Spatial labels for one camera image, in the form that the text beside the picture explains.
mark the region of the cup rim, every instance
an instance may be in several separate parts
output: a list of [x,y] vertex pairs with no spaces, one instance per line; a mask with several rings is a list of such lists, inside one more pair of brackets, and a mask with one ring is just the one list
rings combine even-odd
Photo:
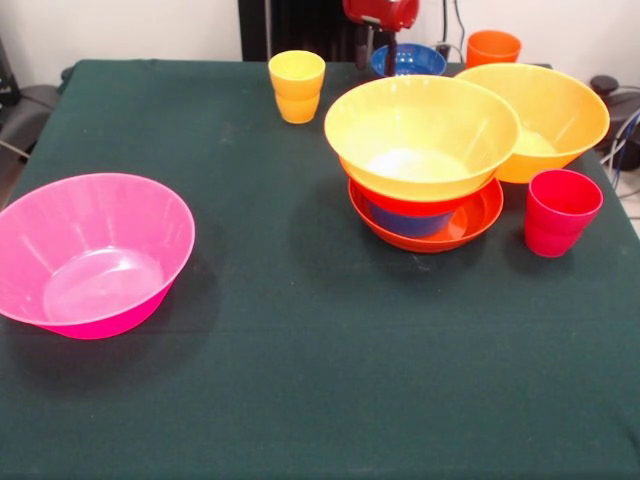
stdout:
[[[295,54],[302,53],[302,54],[308,55],[310,57],[317,58],[318,60],[320,60],[320,62],[322,62],[321,63],[321,68],[317,72],[315,72],[313,74],[310,74],[307,77],[302,77],[302,78],[291,78],[291,77],[289,77],[287,75],[283,75],[282,73],[274,71],[273,66],[272,66],[272,62],[276,58],[278,58],[280,56],[286,56],[286,55],[290,55],[292,53],[295,53]],[[276,75],[277,77],[280,77],[283,80],[297,81],[297,82],[304,82],[304,81],[307,81],[307,80],[312,80],[312,79],[316,78],[318,75],[322,75],[324,73],[325,69],[326,69],[326,66],[327,66],[326,62],[324,61],[324,59],[320,55],[318,55],[317,53],[310,52],[309,50],[285,50],[284,52],[277,53],[273,57],[271,57],[269,59],[269,63],[268,63],[269,72],[271,72],[271,74]]]
[[[504,35],[504,36],[510,37],[511,39],[513,39],[516,42],[518,42],[518,47],[515,50],[513,50],[512,52],[509,52],[509,53],[490,53],[490,52],[486,52],[484,50],[480,50],[480,49],[474,47],[471,44],[471,39],[473,37],[481,35],[481,34],[487,34],[487,33],[499,33],[500,35]],[[473,32],[471,35],[469,35],[469,39],[467,40],[467,48],[470,48],[471,50],[474,50],[476,52],[484,53],[484,54],[492,56],[492,57],[498,57],[498,58],[511,57],[511,56],[513,56],[514,53],[518,53],[518,52],[520,52],[522,50],[522,40],[520,40],[515,35],[513,35],[513,34],[511,34],[509,32],[505,32],[503,30],[479,30],[479,31]]]
[[335,141],[334,141],[335,139],[332,138],[332,136],[329,135],[329,133],[328,133],[328,131],[330,129],[329,127],[331,127],[332,130],[336,129],[336,127],[333,125],[333,123],[335,123],[333,118],[336,115],[338,115],[338,113],[336,113],[336,112],[337,112],[338,107],[340,106],[341,103],[348,101],[352,96],[361,95],[362,91],[365,90],[365,89],[376,88],[377,85],[382,85],[384,83],[389,83],[389,84],[396,83],[396,84],[398,84],[400,86],[402,86],[402,85],[409,86],[411,83],[414,83],[414,82],[415,83],[422,82],[423,85],[426,86],[429,83],[438,83],[438,82],[451,83],[451,85],[454,85],[456,82],[459,82],[459,81],[461,81],[462,83],[466,84],[464,86],[459,84],[462,88],[471,87],[472,90],[475,90],[479,94],[485,95],[487,97],[491,97],[494,101],[497,102],[497,104],[499,104],[499,105],[501,105],[501,107],[505,108],[505,110],[508,111],[511,114],[512,118],[515,119],[515,129],[517,130],[516,138],[514,139],[513,144],[511,145],[511,147],[508,149],[508,152],[505,155],[501,156],[499,159],[494,160],[490,165],[485,166],[481,170],[473,172],[473,174],[466,175],[466,176],[461,176],[461,177],[456,177],[456,178],[452,178],[452,179],[448,179],[446,182],[424,182],[423,180],[398,180],[396,177],[394,177],[393,175],[390,175],[390,174],[385,174],[385,175],[376,174],[376,176],[380,177],[380,178],[384,178],[386,180],[392,180],[392,181],[395,181],[395,182],[400,181],[400,182],[402,182],[404,184],[412,184],[412,185],[418,185],[418,184],[424,184],[424,183],[453,184],[453,183],[456,183],[456,182],[469,180],[471,178],[476,178],[476,177],[479,177],[479,176],[484,175],[486,173],[494,172],[498,167],[502,166],[505,162],[507,162],[508,159],[511,158],[511,156],[514,154],[514,150],[515,150],[518,138],[522,134],[522,124],[520,122],[520,117],[518,116],[518,113],[511,106],[511,104],[509,102],[507,102],[500,95],[498,95],[497,93],[489,90],[488,88],[482,87],[482,86],[480,86],[480,85],[478,85],[476,83],[470,82],[470,81],[466,81],[463,78],[458,79],[457,76],[456,77],[443,77],[443,76],[440,76],[440,75],[405,75],[405,76],[393,76],[393,77],[378,78],[378,79],[372,80],[370,82],[366,82],[366,83],[357,85],[357,86],[351,88],[350,90],[346,91],[342,95],[340,95],[331,104],[331,106],[327,110],[327,113],[325,114],[325,117],[324,117],[324,126],[323,126],[325,138],[329,142],[329,145],[331,146],[333,151],[335,151],[338,154],[338,158],[340,159],[340,163],[343,165],[343,168],[346,171],[347,175],[349,175],[350,177],[353,176],[351,165],[354,165],[354,169],[360,169],[360,170],[366,170],[366,169],[364,169],[363,167],[360,166],[360,162],[354,163],[351,160],[347,160],[346,155],[344,155],[344,148],[336,147]]
[[[455,78],[460,78],[460,80],[466,80],[467,82],[475,83],[473,80],[469,80],[469,79],[466,78],[467,75],[471,75],[471,74],[467,74],[466,72],[471,71],[471,70],[476,70],[476,71],[491,70],[491,69],[495,69],[495,68],[509,68],[509,69],[514,69],[514,70],[517,70],[517,69],[519,69],[519,70],[530,70],[530,71],[534,71],[534,72],[536,72],[536,71],[538,71],[538,72],[544,71],[545,75],[550,74],[550,75],[556,76],[558,78],[562,78],[563,81],[570,82],[574,86],[576,86],[577,88],[579,88],[581,90],[584,89],[583,91],[585,91],[585,93],[587,95],[589,95],[589,97],[592,100],[594,100],[596,103],[598,103],[598,108],[606,116],[606,121],[602,123],[602,130],[600,131],[600,133],[596,137],[594,137],[592,141],[586,143],[582,147],[578,147],[578,148],[574,148],[572,150],[567,150],[567,151],[562,151],[562,152],[545,153],[545,154],[540,154],[540,155],[527,155],[527,154],[519,153],[514,149],[513,155],[518,155],[518,156],[521,156],[523,158],[534,157],[534,158],[544,158],[544,159],[566,157],[566,156],[570,156],[571,155],[571,156],[574,156],[574,158],[575,158],[575,156],[582,155],[584,152],[586,152],[590,148],[593,148],[593,146],[596,145],[598,142],[600,142],[605,137],[605,135],[607,134],[607,131],[609,130],[609,117],[610,116],[609,116],[609,111],[607,109],[607,106],[605,105],[605,103],[602,100],[602,98],[600,98],[596,92],[591,90],[589,87],[587,87],[584,83],[582,83],[577,78],[574,78],[571,75],[568,75],[568,74],[566,74],[564,72],[561,72],[559,70],[554,70],[552,68],[547,68],[547,67],[543,67],[543,66],[540,66],[540,65],[534,65],[534,64],[529,64],[529,63],[493,62],[493,63],[486,63],[486,64],[482,64],[482,65],[476,65],[472,69],[464,70],[464,71],[458,73],[455,76]],[[520,124],[522,126],[522,121],[520,120],[520,115],[518,114],[517,111],[516,111],[516,115],[518,115],[518,121],[520,122]]]
[[[575,176],[577,178],[580,178],[581,180],[587,181],[587,183],[589,183],[598,192],[598,205],[595,208],[593,208],[591,210],[588,210],[586,212],[583,212],[583,213],[567,213],[567,212],[563,212],[563,211],[560,211],[560,210],[556,210],[555,208],[551,208],[547,204],[542,202],[540,200],[540,198],[538,198],[538,196],[536,196],[536,194],[533,192],[533,182],[540,175],[545,175],[545,174],[548,175],[550,173],[559,173],[559,172],[562,172],[563,174],[566,173],[566,174],[569,174],[569,175],[573,175],[573,176]],[[604,204],[604,194],[602,193],[602,189],[598,186],[598,184],[596,182],[594,182],[591,178],[589,178],[584,173],[576,172],[574,170],[567,170],[567,169],[564,169],[564,168],[551,168],[551,169],[543,170],[543,171],[538,172],[537,174],[535,174],[533,176],[533,178],[531,178],[531,181],[529,182],[529,194],[535,199],[535,201],[538,203],[538,205],[541,206],[542,208],[544,208],[545,210],[547,210],[549,212],[552,212],[552,213],[555,213],[555,214],[558,214],[558,215],[563,215],[563,216],[571,217],[571,218],[587,217],[589,215],[593,215],[594,213],[597,213],[598,210],[600,210],[602,208],[602,205]]]

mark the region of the red appliance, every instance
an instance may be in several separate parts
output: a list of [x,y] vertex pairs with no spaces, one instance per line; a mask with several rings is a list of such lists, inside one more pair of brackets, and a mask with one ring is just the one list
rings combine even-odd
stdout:
[[355,23],[361,24],[356,37],[356,65],[364,69],[373,45],[374,29],[389,33],[389,50],[385,62],[385,75],[393,76],[396,59],[396,36],[403,28],[416,21],[419,0],[342,0],[344,12]]

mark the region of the bowl rim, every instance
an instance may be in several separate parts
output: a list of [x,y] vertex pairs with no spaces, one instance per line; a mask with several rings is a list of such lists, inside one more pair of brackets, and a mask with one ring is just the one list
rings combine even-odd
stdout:
[[548,158],[548,159],[553,159],[553,158],[560,158],[560,157],[568,157],[568,156],[578,156],[583,154],[584,152],[586,152],[587,150],[589,150],[590,148],[593,148],[597,143],[600,142],[600,140],[602,140],[604,138],[604,136],[607,134],[607,132],[609,131],[609,123],[611,121],[610,115],[609,115],[609,110],[607,109],[607,106],[605,105],[604,101],[602,100],[602,98],[600,98],[598,96],[598,94],[596,92],[594,92],[593,90],[591,90],[589,87],[587,87],[584,83],[582,83],[580,80],[572,77],[571,75],[568,75],[564,72],[560,72],[558,70],[554,70],[553,68],[547,68],[547,67],[542,67],[540,65],[531,65],[529,63],[514,63],[514,62],[495,62],[495,63],[487,63],[485,65],[478,65],[476,67],[473,68],[469,68],[467,70],[463,70],[460,73],[458,73],[454,78],[460,78],[460,80],[464,80],[466,82],[469,83],[475,83],[473,80],[469,80],[467,79],[467,75],[472,75],[471,73],[468,72],[473,72],[474,70],[503,70],[503,69],[512,69],[512,70],[529,70],[529,71],[537,71],[537,72],[544,72],[544,75],[551,75],[551,76],[556,76],[558,78],[562,78],[566,81],[568,81],[569,83],[572,83],[573,85],[576,85],[579,89],[586,91],[588,96],[590,98],[592,98],[600,107],[601,112],[604,113],[604,118],[605,118],[605,122],[603,122],[603,127],[602,127],[602,131],[597,135],[597,137],[595,138],[594,141],[589,142],[588,144],[586,144],[586,146],[584,148],[575,148],[573,150],[568,150],[568,151],[563,151],[560,153],[545,153],[545,154],[541,154],[541,155],[528,155],[526,153],[520,153],[518,151],[516,151],[515,149],[513,150],[513,155],[517,155],[519,157],[523,157],[523,158]]
[[[423,73],[423,74],[418,74],[418,75],[435,75],[435,76],[439,76],[442,75],[446,70],[447,70],[447,65],[449,65],[449,62],[447,62],[447,59],[444,58],[442,56],[442,54],[440,52],[438,52],[435,48],[430,47],[429,45],[422,45],[420,43],[399,43],[397,45],[397,50],[396,50],[396,56],[399,53],[399,50],[401,47],[417,47],[420,49],[424,49],[424,50],[429,50],[432,53],[436,54],[436,58],[439,58],[440,60],[442,60],[442,70],[440,70],[437,73]],[[371,58],[369,59],[369,65],[371,65],[371,68],[373,68],[373,71],[376,72],[377,75],[380,75],[382,77],[386,78],[386,75],[384,74],[383,70],[380,70],[378,68],[376,68],[373,64],[373,58],[377,55],[382,55],[382,52],[386,52],[389,49],[388,45],[383,45],[379,48],[376,48],[373,53],[371,54]]]
[[[398,179],[397,177],[393,177],[390,175],[382,175],[382,174],[378,174],[378,173],[372,173],[369,172],[368,170],[364,169],[363,167],[356,165],[352,162],[350,162],[349,160],[347,160],[346,157],[344,157],[343,155],[341,155],[341,153],[338,151],[338,149],[335,147],[334,143],[331,141],[329,135],[328,135],[328,123],[331,121],[331,118],[333,115],[336,115],[334,112],[336,111],[336,109],[339,107],[336,106],[341,100],[342,101],[346,101],[343,99],[348,99],[351,96],[359,93],[359,91],[361,91],[361,89],[367,89],[367,88],[373,88],[371,87],[371,85],[377,85],[379,83],[404,83],[405,85],[407,85],[408,83],[412,83],[412,82],[423,82],[424,85],[428,85],[429,82],[443,82],[443,83],[458,83],[458,82],[462,82],[464,83],[466,86],[469,87],[473,87],[474,90],[476,90],[477,92],[479,92],[481,95],[487,95],[492,97],[494,100],[498,101],[499,104],[502,104],[503,107],[506,108],[506,110],[508,112],[511,113],[511,116],[513,117],[514,121],[515,121],[515,127],[516,127],[516,135],[513,139],[513,145],[511,146],[511,148],[509,149],[509,151],[504,155],[501,156],[498,160],[496,160],[495,162],[493,162],[491,165],[481,169],[481,170],[477,170],[474,171],[472,174],[464,176],[464,177],[460,177],[460,178],[453,178],[453,179],[448,179],[446,181],[439,181],[439,182],[433,182],[433,181],[424,181],[424,180],[405,180],[405,179]],[[338,156],[340,157],[340,159],[342,159],[342,161],[348,163],[350,166],[353,166],[353,168],[355,169],[360,169],[360,170],[365,170],[367,171],[367,173],[370,173],[371,175],[375,175],[376,177],[379,178],[384,178],[386,180],[390,180],[392,182],[399,182],[399,183],[404,183],[404,184],[413,184],[413,185],[425,185],[425,184],[437,184],[437,185],[447,185],[447,184],[452,184],[452,183],[457,183],[457,182],[463,182],[466,180],[470,180],[472,178],[476,178],[479,177],[481,175],[484,175],[486,173],[489,173],[491,171],[496,170],[498,167],[500,167],[501,165],[503,165],[507,160],[509,160],[509,158],[511,158],[511,156],[514,153],[514,149],[515,146],[518,142],[518,139],[520,138],[520,135],[522,133],[522,125],[520,123],[520,118],[518,117],[518,114],[516,113],[515,109],[509,104],[509,102],[507,102],[504,98],[502,98],[500,95],[498,95],[497,93],[492,92],[491,90],[489,90],[488,88],[484,88],[481,87],[480,85],[477,85],[473,82],[470,82],[468,80],[463,80],[463,79],[457,79],[456,77],[443,77],[443,76],[439,76],[439,75],[402,75],[402,76],[393,76],[393,77],[385,77],[385,78],[378,78],[375,80],[372,80],[370,82],[366,82],[363,83],[361,85],[358,85],[350,90],[348,90],[347,92],[345,92],[344,94],[342,94],[340,97],[338,97],[329,107],[329,110],[327,110],[327,114],[324,117],[324,125],[323,125],[323,129],[324,129],[324,136],[327,139],[327,142],[329,143],[329,145],[331,146],[331,148],[333,149],[333,151],[335,153],[338,154]]]
[[[557,210],[555,208],[552,208],[550,206],[548,206],[547,204],[545,204],[545,202],[543,202],[540,197],[538,195],[536,195],[535,192],[535,188],[536,186],[534,185],[534,183],[536,183],[536,180],[539,181],[539,179],[541,177],[544,176],[548,176],[548,175],[566,175],[569,177],[574,177],[576,179],[579,179],[580,181],[583,181],[587,184],[589,184],[590,187],[594,188],[594,191],[598,192],[598,204],[592,208],[591,210],[588,210],[584,213],[567,213],[567,212],[562,212],[560,210]],[[537,174],[535,174],[533,176],[533,178],[531,179],[531,181],[529,182],[529,186],[527,188],[529,195],[531,195],[535,201],[538,203],[538,205],[543,209],[546,210],[548,212],[551,212],[553,214],[556,215],[562,215],[565,217],[569,217],[569,218],[584,218],[584,217],[588,217],[590,215],[593,215],[594,213],[597,213],[601,208],[602,205],[604,204],[604,193],[602,193],[602,189],[600,188],[600,186],[598,186],[598,184],[592,179],[590,178],[588,175],[581,173],[581,172],[576,172],[575,170],[569,170],[567,168],[550,168],[547,170],[542,170],[541,172],[538,172]]]
[[353,198],[353,195],[351,194],[351,189],[353,188],[354,190],[356,190],[360,195],[362,195],[362,197],[364,197],[364,194],[360,190],[358,190],[357,184],[355,182],[353,182],[351,179],[349,179],[349,181],[347,183],[347,191],[348,191],[348,194],[349,194],[349,200],[351,200],[351,205],[355,208],[355,210],[358,213],[358,215],[370,227],[373,225],[373,226],[375,226],[375,228],[377,228],[380,231],[384,232],[388,236],[390,236],[392,238],[396,238],[396,239],[401,240],[401,241],[409,241],[411,243],[421,244],[421,245],[440,245],[440,246],[444,246],[444,245],[452,245],[452,244],[457,244],[459,242],[467,242],[469,240],[473,240],[474,238],[482,235],[494,223],[496,223],[498,218],[500,218],[500,214],[502,213],[502,210],[504,208],[504,191],[502,189],[502,185],[500,184],[500,181],[497,178],[494,178],[493,180],[491,180],[491,182],[489,182],[487,185],[485,185],[482,189],[478,190],[473,195],[469,196],[467,201],[465,201],[462,205],[460,205],[458,207],[458,209],[459,208],[465,208],[464,207],[465,204],[467,202],[469,202],[470,200],[472,200],[476,195],[486,194],[485,191],[488,191],[490,188],[492,188],[492,189],[495,188],[494,187],[495,184],[497,184],[496,193],[498,193],[498,197],[500,198],[499,206],[497,208],[497,211],[496,211],[495,215],[492,215],[491,218],[488,221],[483,222],[481,228],[479,228],[478,230],[474,231],[473,233],[465,232],[460,238],[457,238],[455,240],[429,240],[428,238],[412,238],[412,237],[406,237],[404,235],[399,235],[399,234],[394,233],[394,232],[392,232],[390,230],[387,230],[386,228],[384,228],[384,227],[378,225],[377,223],[375,223],[373,221],[373,219],[369,218],[369,216],[367,216],[362,211],[362,209],[358,206],[357,202]]
[[132,304],[129,307],[121,308],[121,309],[119,309],[117,311],[114,311],[114,312],[111,312],[111,313],[109,313],[107,315],[101,315],[101,316],[98,316],[98,317],[90,317],[89,319],[75,320],[75,321],[70,321],[70,322],[65,322],[65,323],[52,323],[52,322],[49,322],[49,321],[28,319],[27,317],[24,317],[24,316],[21,316],[21,315],[9,314],[1,305],[0,305],[0,315],[4,315],[5,317],[11,318],[11,319],[16,320],[18,322],[27,323],[29,325],[35,325],[35,326],[44,326],[44,327],[60,327],[60,328],[64,328],[64,327],[74,327],[74,326],[78,326],[78,325],[87,325],[87,324],[90,324],[90,323],[96,323],[96,322],[100,322],[100,321],[103,321],[103,320],[108,320],[110,318],[116,317],[116,316],[121,315],[123,313],[126,313],[126,312],[128,312],[128,311],[130,311],[130,310],[132,310],[132,309],[134,309],[134,308],[136,308],[138,306],[140,306],[140,305],[143,305],[143,304],[147,303],[149,300],[151,300],[153,297],[155,297],[160,292],[165,290],[167,287],[170,287],[171,284],[178,277],[180,272],[182,272],[182,270],[184,269],[185,265],[189,261],[189,258],[191,257],[191,253],[193,252],[193,247],[194,247],[195,240],[196,240],[196,226],[195,226],[195,220],[193,218],[193,213],[191,212],[191,209],[189,209],[189,206],[187,205],[187,203],[182,199],[182,197],[180,197],[180,195],[178,195],[172,189],[170,189],[166,185],[158,182],[157,180],[153,180],[151,178],[144,177],[142,175],[136,175],[136,174],[132,174],[132,173],[122,173],[122,172],[97,172],[97,173],[86,173],[86,174],[81,174],[81,175],[74,175],[74,176],[71,176],[71,177],[65,177],[65,178],[61,178],[59,180],[55,180],[55,181],[47,183],[45,185],[41,185],[40,187],[38,187],[38,188],[26,193],[22,197],[16,199],[11,204],[7,205],[7,207],[4,210],[0,211],[0,223],[2,222],[2,217],[7,212],[15,210],[16,208],[19,207],[19,205],[21,203],[23,203],[27,199],[31,198],[32,196],[36,196],[41,191],[48,190],[50,188],[59,186],[59,185],[64,184],[64,183],[78,182],[78,181],[83,181],[83,180],[86,180],[86,179],[93,180],[93,179],[104,178],[104,177],[127,178],[127,179],[133,179],[133,180],[136,180],[136,181],[142,181],[142,182],[148,183],[148,184],[153,184],[153,185],[159,187],[161,190],[165,190],[167,193],[169,193],[169,195],[172,198],[174,198],[178,202],[180,207],[182,207],[184,213],[186,213],[186,219],[188,220],[188,226],[189,226],[189,235],[190,235],[190,238],[191,238],[191,240],[189,242],[189,247],[187,248],[187,250],[185,252],[184,259],[180,262],[179,267],[177,267],[175,269],[174,273],[172,273],[171,275],[168,275],[166,277],[166,280],[163,282],[162,286],[160,286],[157,289],[155,289],[153,293],[147,295],[142,300],[137,300],[135,302],[135,304]]

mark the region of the white wall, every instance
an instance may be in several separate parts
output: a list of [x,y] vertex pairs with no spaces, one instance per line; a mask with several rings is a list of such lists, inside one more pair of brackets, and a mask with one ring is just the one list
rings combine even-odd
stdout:
[[0,0],[0,35],[21,87],[81,58],[242,58],[236,0]]
[[[449,41],[457,42],[448,1]],[[516,34],[522,61],[549,62],[583,81],[609,73],[640,85],[640,0],[459,4],[467,31]],[[401,41],[440,39],[441,0],[421,0],[420,8]],[[62,69],[87,57],[240,60],[239,30],[236,0],[0,0],[0,35],[21,86],[57,84]]]
[[[449,42],[458,43],[452,0]],[[505,30],[522,41],[520,60],[551,63],[583,81],[607,73],[640,85],[640,0],[459,0],[467,32]],[[421,0],[415,25],[399,41],[433,44],[442,35],[442,1]]]

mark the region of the cable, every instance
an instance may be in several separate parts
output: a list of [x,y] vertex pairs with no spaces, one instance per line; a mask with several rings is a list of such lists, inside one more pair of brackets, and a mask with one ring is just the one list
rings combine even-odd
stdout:
[[622,159],[624,158],[625,147],[627,146],[627,143],[629,143],[629,137],[633,133],[633,130],[636,128],[637,123],[638,123],[638,115],[634,117],[631,123],[627,125],[627,129],[624,131],[624,145],[622,146],[622,150],[620,151],[620,156],[618,157],[618,164],[616,165],[616,174],[614,176],[614,181],[613,181],[614,190],[618,188],[618,183],[620,182],[620,171],[622,169]]
[[633,112],[631,115],[629,115],[627,120],[620,126],[620,128],[618,129],[618,132],[616,133],[615,137],[613,138],[613,143],[611,144],[611,150],[609,151],[609,155],[608,155],[608,157],[609,157],[608,172],[609,172],[609,176],[610,177],[613,177],[613,157],[617,152],[617,150],[616,150],[617,143],[621,139],[622,135],[626,131],[626,129],[629,126],[629,124],[631,122],[633,122],[638,115],[640,115],[640,108],[638,108],[635,112]]
[[29,95],[25,95],[24,93],[21,93],[20,96],[22,98],[24,98],[25,100],[29,100],[30,102],[37,103],[41,107],[44,107],[44,108],[46,108],[48,110],[53,111],[54,108],[55,108],[55,107],[49,105],[48,103],[43,102],[42,100],[38,100],[37,98],[33,98],[33,97],[29,96]]
[[447,47],[453,48],[456,52],[458,52],[458,55],[460,55],[460,63],[464,63],[464,55],[462,55],[462,51],[456,47],[453,43],[447,43],[447,42],[436,42],[435,46],[439,46],[439,45],[446,45]]
[[20,155],[21,157],[24,157],[26,159],[31,158],[31,155],[29,155],[27,152],[23,152],[19,148],[14,147],[13,145],[11,145],[10,143],[5,142],[4,140],[0,140],[0,146],[3,146],[7,150],[11,150],[13,153],[17,153],[18,155]]
[[442,0],[442,41],[447,41],[447,28],[449,21],[447,20],[447,0]]
[[[618,144],[618,146],[616,147],[615,152],[613,152],[613,156],[615,156],[616,153],[618,153],[620,150],[622,150],[622,147],[624,147],[625,143],[627,143],[625,140],[622,140],[622,142],[620,142],[620,144]],[[602,157],[600,159],[600,165],[604,165],[605,163],[607,163],[609,160],[611,160],[612,156],[610,153],[607,153],[606,156]]]
[[620,196],[618,196],[618,198],[620,200],[622,200],[623,198],[633,197],[634,195],[637,195],[639,193],[640,193],[640,188],[638,190],[634,190],[633,192],[629,192],[629,193],[625,193],[624,195],[620,195]]
[[462,36],[460,37],[460,50],[462,50],[462,45],[464,45],[464,36],[467,32],[465,31],[464,25],[462,24],[462,20],[460,19],[460,9],[458,8],[458,0],[453,0],[453,7],[456,10],[456,18],[458,19],[458,25],[460,25],[460,30],[462,30]]

